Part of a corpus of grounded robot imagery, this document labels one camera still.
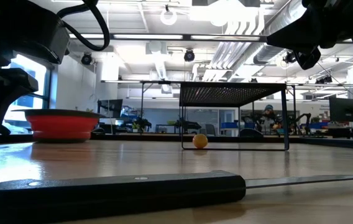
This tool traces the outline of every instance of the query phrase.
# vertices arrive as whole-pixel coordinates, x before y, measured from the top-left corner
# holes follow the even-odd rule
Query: window
[[[8,128],[11,134],[31,133],[30,123],[26,121],[24,112],[16,112],[14,110],[48,108],[51,69],[22,55],[17,55],[4,68],[21,68],[39,83],[38,91],[22,96],[9,105],[2,121],[2,125]]]

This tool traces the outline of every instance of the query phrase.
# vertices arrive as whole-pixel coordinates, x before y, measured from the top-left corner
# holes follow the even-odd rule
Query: chair
[[[216,136],[215,127],[212,124],[206,124],[207,136]]]

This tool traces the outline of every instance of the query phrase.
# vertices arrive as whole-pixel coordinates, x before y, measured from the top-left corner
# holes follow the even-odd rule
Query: camera
[[[186,62],[192,62],[195,60],[195,53],[193,53],[193,50],[186,50],[185,56],[183,58]]]
[[[92,59],[91,52],[85,52],[81,58],[81,62],[83,65],[92,65],[94,60]]]

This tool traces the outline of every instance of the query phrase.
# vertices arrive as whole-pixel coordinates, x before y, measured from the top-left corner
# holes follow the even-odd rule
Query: wooden table
[[[238,144],[214,145],[230,148]],[[240,147],[281,148],[282,144],[244,143]],[[353,174],[353,149],[292,144],[288,152],[182,151],[179,142],[137,141],[0,146],[0,182],[217,169],[246,179]],[[254,189],[236,203],[68,223],[351,224],[353,181]]]

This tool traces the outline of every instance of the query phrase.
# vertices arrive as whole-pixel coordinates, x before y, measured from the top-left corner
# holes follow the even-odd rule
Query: ceiling
[[[75,1],[68,0],[30,0],[39,6],[49,9],[53,12],[77,5]],[[217,27],[209,21],[192,21],[189,12],[192,0],[179,0],[176,6],[175,1],[169,3],[170,8],[177,12],[177,20],[171,25],[165,25],[161,19],[161,13],[164,10],[164,4],[147,5],[142,3],[129,4],[98,4],[98,9],[108,22],[111,33],[151,33],[151,34],[225,34],[227,25]],[[265,24],[270,24],[271,18],[288,2],[288,0],[273,0],[274,6],[263,10]],[[73,26],[82,34],[99,34],[99,28],[96,19],[91,12],[83,12],[70,15],[64,20]],[[208,64],[217,52],[220,46],[219,42],[184,42],[184,41],[163,41],[167,46],[167,56],[165,56],[164,66],[166,70],[178,70],[192,72],[195,63]],[[92,40],[92,43],[101,45],[101,40]],[[146,54],[146,44],[148,41],[126,41],[112,40],[111,47],[105,52],[94,52],[93,57],[97,62],[103,62],[106,58],[106,51],[115,52],[122,60],[119,74],[124,78],[136,74],[147,75],[152,70],[156,70],[156,64],[152,55]],[[183,56],[186,49],[193,49],[195,53],[194,62],[185,62]],[[71,40],[71,56],[79,59],[83,52],[89,51],[78,40]],[[247,54],[247,51],[241,52],[239,57]],[[346,76],[346,68],[353,65],[353,44],[336,45],[331,49],[322,49],[322,58],[319,64],[309,70],[303,71],[297,64],[291,65],[287,69],[280,66],[276,61],[270,62],[261,68],[258,72],[252,74],[259,82],[305,82],[308,77],[323,71],[323,68],[332,68],[335,77],[343,78]],[[342,56],[345,59],[339,62],[333,62],[333,58]]]

